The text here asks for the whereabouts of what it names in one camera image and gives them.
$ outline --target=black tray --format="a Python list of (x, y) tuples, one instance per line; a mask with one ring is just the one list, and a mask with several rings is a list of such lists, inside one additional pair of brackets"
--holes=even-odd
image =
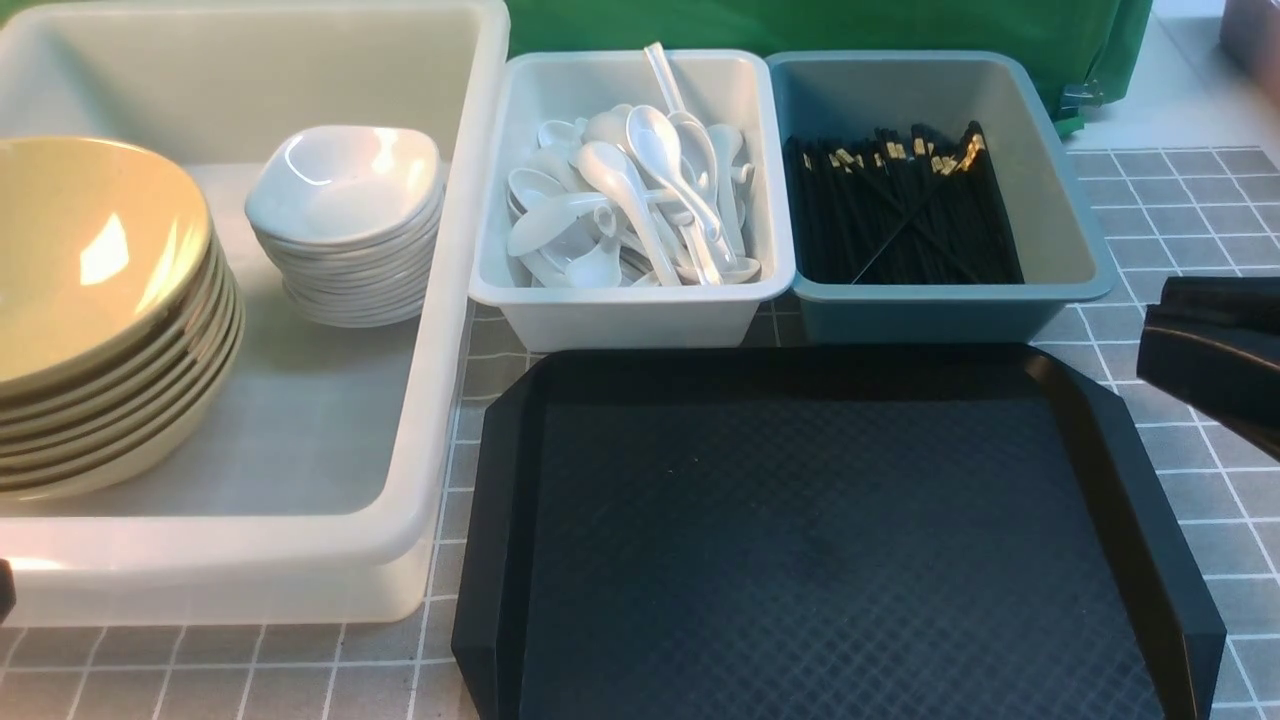
[(1024, 346), (553, 355), (468, 536), (484, 720), (1206, 717), (1226, 635), (1123, 401)]

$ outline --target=green fabric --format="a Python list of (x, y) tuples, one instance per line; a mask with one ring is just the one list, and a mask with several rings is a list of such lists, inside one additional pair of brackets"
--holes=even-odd
[(1124, 96), (1152, 0), (507, 0), (511, 55), (740, 47), (991, 50), (1020, 61), (1051, 113), (1094, 81)]

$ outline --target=white plastic bin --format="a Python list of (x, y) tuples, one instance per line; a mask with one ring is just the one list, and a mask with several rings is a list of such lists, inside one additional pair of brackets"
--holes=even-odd
[[(248, 322), (209, 416), (160, 466), (0, 505), (12, 624), (335, 623), (417, 606), (508, 32), (498, 0), (101, 1), (4, 27), (0, 137), (111, 137), (186, 167)], [(243, 204), (262, 163), (319, 124), (420, 129), (452, 160), (416, 327), (305, 322), (253, 238)]]
[(635, 51), (547, 53), (507, 63), (485, 168), (471, 297), (502, 309), (534, 352), (571, 348), (730, 347), (742, 342), (760, 302), (795, 278), (782, 146), (764, 60), (737, 50), (669, 54), (689, 110), (705, 124), (742, 131), (737, 163), (755, 165), (748, 199), (748, 250), (763, 265), (754, 283), (719, 287), (531, 288), (520, 260), (507, 255), (511, 217), (507, 174), (538, 147), (538, 127), (589, 118), (621, 102), (664, 108), (653, 70)]

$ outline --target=stack of bowls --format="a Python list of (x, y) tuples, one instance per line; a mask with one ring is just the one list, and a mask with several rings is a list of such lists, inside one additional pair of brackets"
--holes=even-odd
[(156, 465), (230, 373), (244, 305), (195, 181), (91, 138), (0, 141), (0, 500)]
[(417, 131), (317, 127), (275, 151), (244, 214), (302, 316), (388, 325), (422, 311), (447, 176)]

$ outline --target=grid pattern mat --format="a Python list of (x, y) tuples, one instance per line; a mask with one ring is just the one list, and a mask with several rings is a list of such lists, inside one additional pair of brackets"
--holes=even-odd
[[(1257, 149), (1073, 155), (1124, 282), (1037, 345), (1117, 392), (1231, 635), (1213, 720), (1280, 720), (1280, 464), (1134, 377), (1142, 306), (1176, 274), (1280, 274), (1280, 170)], [(799, 345), (794, 297), (746, 345)], [(484, 407), (536, 360), (495, 311), (471, 332), (421, 607), (389, 625), (0, 628), (3, 720), (474, 719), (448, 642)]]

